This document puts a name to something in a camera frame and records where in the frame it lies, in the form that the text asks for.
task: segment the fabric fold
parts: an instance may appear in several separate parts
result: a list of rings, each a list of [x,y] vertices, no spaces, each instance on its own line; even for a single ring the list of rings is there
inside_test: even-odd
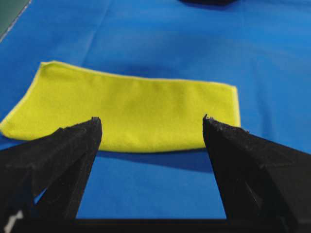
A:
[[[99,117],[100,150],[165,152],[203,148],[202,117],[240,126],[237,89],[222,83],[141,78],[41,63],[22,100],[0,123],[9,138],[32,140]]]

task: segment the blue fabric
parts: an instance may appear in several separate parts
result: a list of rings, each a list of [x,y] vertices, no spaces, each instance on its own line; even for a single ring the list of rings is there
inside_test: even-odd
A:
[[[242,127],[311,153],[311,1],[33,0],[0,43],[0,120],[42,61],[237,86]],[[0,148],[18,141],[0,137]],[[77,217],[224,218],[204,150],[99,152]]]

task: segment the black object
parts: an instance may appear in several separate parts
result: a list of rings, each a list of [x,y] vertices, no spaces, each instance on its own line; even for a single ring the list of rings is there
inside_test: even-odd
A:
[[[236,0],[180,0],[184,3],[195,3],[201,5],[218,5],[218,6],[226,6]]]
[[[45,174],[43,170],[29,172],[27,166],[18,166],[23,162],[22,156],[16,157],[13,161],[9,158],[8,151],[0,151],[4,155],[2,164],[10,165],[15,169],[12,172],[11,167],[6,166],[1,176],[2,179],[10,172],[12,175],[9,179],[12,185],[8,185],[5,179],[1,180],[1,185],[7,184],[2,187],[8,190],[6,195],[2,195],[4,198],[1,196],[0,203],[5,206],[5,216],[7,213],[13,213],[12,210],[16,212],[21,208],[28,211],[23,220],[17,221],[13,232],[103,232],[107,230],[131,232],[152,229],[209,233],[306,233],[311,230],[310,155],[251,135],[241,128],[220,123],[206,116],[203,118],[204,141],[227,219],[73,219],[93,163],[94,153],[100,143],[101,127],[98,120],[93,119],[90,122],[86,125],[81,124],[85,127],[77,125],[67,128],[72,134],[66,136],[62,134],[64,137],[58,138],[58,142],[62,141],[61,138],[67,141],[63,149],[68,152],[68,157],[77,159],[76,162],[68,160],[70,168],[49,186],[36,206],[32,202],[31,190],[39,193],[42,187],[55,180],[55,176],[49,176],[53,177],[49,181],[42,179],[41,174]],[[85,134],[82,133],[81,128],[86,129]],[[57,131],[55,134],[61,135],[62,132],[63,130]],[[44,145],[42,144],[44,142],[45,140],[33,143],[34,147],[37,145],[41,150],[31,150],[32,146],[27,147],[26,144],[24,149],[35,152],[34,154],[38,154],[39,151],[49,154],[51,150],[58,150],[53,146],[57,143],[50,142]],[[19,154],[22,146],[8,150],[13,151],[12,154]],[[85,152],[82,155],[75,156],[77,151],[83,149]],[[90,162],[86,163],[86,168],[83,167],[84,161]],[[48,169],[51,167],[51,162],[46,162],[45,166]],[[84,172],[80,173],[80,168],[86,171],[86,175]],[[61,173],[62,171],[58,169],[51,172],[55,175]],[[82,187],[82,190],[76,193],[78,186]]]
[[[0,151],[1,226],[19,210],[25,219],[74,219],[101,139],[101,120],[93,117]]]
[[[311,232],[311,156],[204,117],[203,135],[228,220]]]

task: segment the blue tablecloth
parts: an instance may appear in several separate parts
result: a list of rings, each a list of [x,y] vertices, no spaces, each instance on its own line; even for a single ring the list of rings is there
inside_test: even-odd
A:
[[[33,0],[0,43],[0,120],[23,97],[39,63],[58,60],[146,78],[235,85],[243,128],[311,153],[310,42],[311,0],[238,0],[227,6]],[[0,149],[18,143],[0,136]],[[99,152],[77,217],[225,213],[205,150]]]

